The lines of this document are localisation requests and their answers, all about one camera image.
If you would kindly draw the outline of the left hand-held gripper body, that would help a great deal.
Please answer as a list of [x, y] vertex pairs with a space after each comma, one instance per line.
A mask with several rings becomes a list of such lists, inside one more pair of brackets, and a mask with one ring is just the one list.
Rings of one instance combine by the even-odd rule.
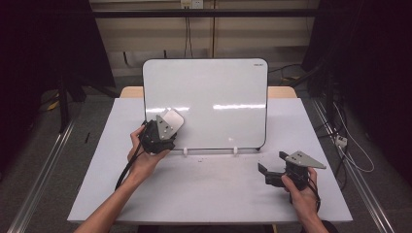
[[162, 129], [162, 117], [156, 116], [145, 124], [141, 133], [141, 145], [145, 152], [159, 154], [164, 150], [172, 150], [175, 144], [170, 143], [169, 139], [175, 133], [164, 133]]

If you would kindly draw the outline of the black metal stand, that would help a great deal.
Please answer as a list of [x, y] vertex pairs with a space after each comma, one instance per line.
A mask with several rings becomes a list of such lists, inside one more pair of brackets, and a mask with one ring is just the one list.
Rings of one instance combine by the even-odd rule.
[[60, 106], [60, 129], [63, 133], [70, 121], [68, 97], [70, 95], [74, 102], [84, 102], [86, 93], [82, 88], [82, 80], [78, 76], [70, 77], [61, 75], [57, 79], [58, 102]]

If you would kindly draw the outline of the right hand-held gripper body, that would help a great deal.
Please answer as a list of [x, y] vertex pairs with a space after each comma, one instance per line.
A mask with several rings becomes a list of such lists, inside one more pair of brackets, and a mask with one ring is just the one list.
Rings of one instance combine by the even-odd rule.
[[284, 173], [270, 172], [268, 177], [265, 177], [265, 183], [276, 187], [285, 187], [281, 177], [287, 175], [298, 190], [303, 190], [309, 183], [308, 168], [325, 169], [326, 166], [318, 160], [312, 158], [303, 151], [296, 151], [286, 159], [286, 168]]

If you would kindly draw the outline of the person's left hand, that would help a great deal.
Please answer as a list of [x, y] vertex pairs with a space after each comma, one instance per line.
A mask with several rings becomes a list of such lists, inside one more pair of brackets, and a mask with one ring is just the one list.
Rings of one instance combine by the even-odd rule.
[[134, 181], [135, 183], [142, 183], [146, 178], [148, 178], [155, 170], [158, 162], [169, 153], [169, 150], [164, 150], [159, 154], [150, 155], [143, 149], [139, 149], [139, 135], [143, 130], [144, 126], [140, 126], [130, 134], [132, 149], [130, 150], [127, 159], [131, 160], [133, 155], [136, 155], [137, 158], [129, 168], [129, 173], [126, 179], [128, 181]]

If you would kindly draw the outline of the white whiteboard eraser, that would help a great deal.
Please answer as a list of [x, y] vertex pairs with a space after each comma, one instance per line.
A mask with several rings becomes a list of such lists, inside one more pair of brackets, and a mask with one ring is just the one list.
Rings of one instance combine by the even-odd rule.
[[176, 133], [184, 124], [184, 118], [175, 110], [170, 110], [162, 116], [164, 133]]

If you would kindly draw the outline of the aluminium floor rail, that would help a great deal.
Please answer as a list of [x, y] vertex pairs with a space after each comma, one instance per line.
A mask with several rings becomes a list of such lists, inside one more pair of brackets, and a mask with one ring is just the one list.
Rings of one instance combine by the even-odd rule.
[[58, 162], [58, 159], [71, 136], [74, 125], [75, 120], [72, 119], [58, 134], [58, 137], [56, 138], [56, 141], [42, 167], [41, 172], [37, 176], [35, 183], [31, 186], [7, 233], [25, 233], [30, 220], [37, 209], [40, 199], [43, 196], [49, 179], [52, 176], [52, 172]]
[[339, 159], [342, 161], [348, 176], [353, 181], [358, 194], [365, 207], [367, 208], [371, 218], [373, 219], [375, 225], [377, 226], [379, 233], [395, 233], [394, 228], [392, 227], [384, 209], [379, 203], [378, 199], [370, 189], [366, 180], [363, 177], [364, 171], [358, 169], [354, 165], [352, 156], [335, 144], [335, 138], [329, 136], [333, 146], [337, 149]]

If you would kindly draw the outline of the white wall socket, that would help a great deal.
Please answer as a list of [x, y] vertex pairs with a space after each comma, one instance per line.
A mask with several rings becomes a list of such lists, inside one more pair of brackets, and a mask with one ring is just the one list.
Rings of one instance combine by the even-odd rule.
[[203, 0], [180, 0], [182, 9], [196, 9], [204, 8]]

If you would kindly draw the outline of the white whiteboard with black rim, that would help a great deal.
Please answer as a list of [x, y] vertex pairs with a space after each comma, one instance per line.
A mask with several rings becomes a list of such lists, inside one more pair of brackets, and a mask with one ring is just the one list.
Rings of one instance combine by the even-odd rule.
[[261, 58], [151, 59], [145, 117], [183, 117], [178, 150], [259, 149], [266, 141], [268, 64]]

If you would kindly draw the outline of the black curtain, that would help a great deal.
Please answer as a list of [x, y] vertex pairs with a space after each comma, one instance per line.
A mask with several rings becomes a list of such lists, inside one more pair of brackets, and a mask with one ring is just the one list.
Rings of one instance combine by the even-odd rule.
[[302, 68], [331, 53], [334, 77], [383, 154], [412, 186], [412, 0], [319, 0]]
[[89, 0], [0, 0], [0, 180], [17, 158], [42, 94], [115, 81]]

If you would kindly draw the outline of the person's right hand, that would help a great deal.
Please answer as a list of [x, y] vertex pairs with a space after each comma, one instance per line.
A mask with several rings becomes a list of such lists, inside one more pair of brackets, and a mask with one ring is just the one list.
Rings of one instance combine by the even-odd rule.
[[292, 197], [292, 205], [295, 209], [298, 221], [301, 224], [309, 225], [319, 221], [317, 212], [317, 198], [314, 192], [306, 187], [303, 190], [298, 190], [292, 180], [287, 176], [281, 177], [285, 190]]

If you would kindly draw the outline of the wooden table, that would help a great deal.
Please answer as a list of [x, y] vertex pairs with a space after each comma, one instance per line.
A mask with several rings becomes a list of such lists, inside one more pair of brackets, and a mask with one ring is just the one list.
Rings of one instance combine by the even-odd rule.
[[[120, 98], [142, 98], [144, 91], [142, 86], [127, 86], [121, 93]], [[269, 86], [269, 98], [296, 98], [294, 89], [290, 86]]]

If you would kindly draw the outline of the black horizontal bar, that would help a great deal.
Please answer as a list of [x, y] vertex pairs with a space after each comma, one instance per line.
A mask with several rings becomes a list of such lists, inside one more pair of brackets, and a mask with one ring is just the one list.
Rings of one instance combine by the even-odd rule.
[[98, 10], [93, 12], [98, 18], [118, 17], [315, 17], [322, 15], [320, 10], [281, 9], [281, 10]]

